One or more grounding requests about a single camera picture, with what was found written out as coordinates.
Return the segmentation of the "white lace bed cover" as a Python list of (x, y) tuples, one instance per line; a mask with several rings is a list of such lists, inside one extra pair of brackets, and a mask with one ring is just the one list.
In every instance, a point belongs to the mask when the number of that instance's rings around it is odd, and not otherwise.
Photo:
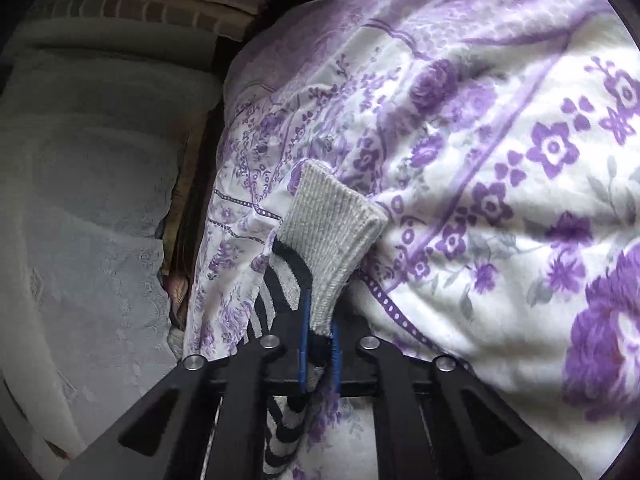
[(175, 364), (160, 286), (184, 144), (220, 99), (209, 73), (32, 50), (1, 97), (1, 371), (70, 455)]

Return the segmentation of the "black white striped knit sweater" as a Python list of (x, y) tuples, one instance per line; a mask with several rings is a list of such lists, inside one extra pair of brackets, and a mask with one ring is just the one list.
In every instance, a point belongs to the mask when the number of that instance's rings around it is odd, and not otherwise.
[(386, 223), (379, 206), (335, 179), (321, 162), (300, 165), (292, 204), (272, 237), (246, 332), (247, 339), (260, 339), (283, 315), (300, 316), (293, 327), (297, 391), (267, 401), (266, 479), (278, 478), (297, 452), (311, 396), (337, 352), (333, 326), (338, 298)]

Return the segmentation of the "brown wooden bed frame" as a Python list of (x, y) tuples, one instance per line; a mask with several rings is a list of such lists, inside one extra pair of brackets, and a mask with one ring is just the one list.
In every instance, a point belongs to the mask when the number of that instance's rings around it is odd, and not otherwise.
[(178, 330), (186, 328), (195, 260), (204, 230), (205, 209), (212, 192), (222, 130), (224, 118), (221, 109), (216, 107), (190, 131), (164, 219), (160, 284), (169, 298), (171, 325)]

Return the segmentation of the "purple floral bed sheet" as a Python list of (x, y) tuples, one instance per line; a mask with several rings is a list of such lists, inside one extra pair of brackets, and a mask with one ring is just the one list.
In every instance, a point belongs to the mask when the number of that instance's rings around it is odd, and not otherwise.
[(183, 351), (245, 344), (299, 167), (387, 223), (341, 296), (586, 479), (639, 421), (639, 50), (608, 0), (317, 0), (233, 60)]

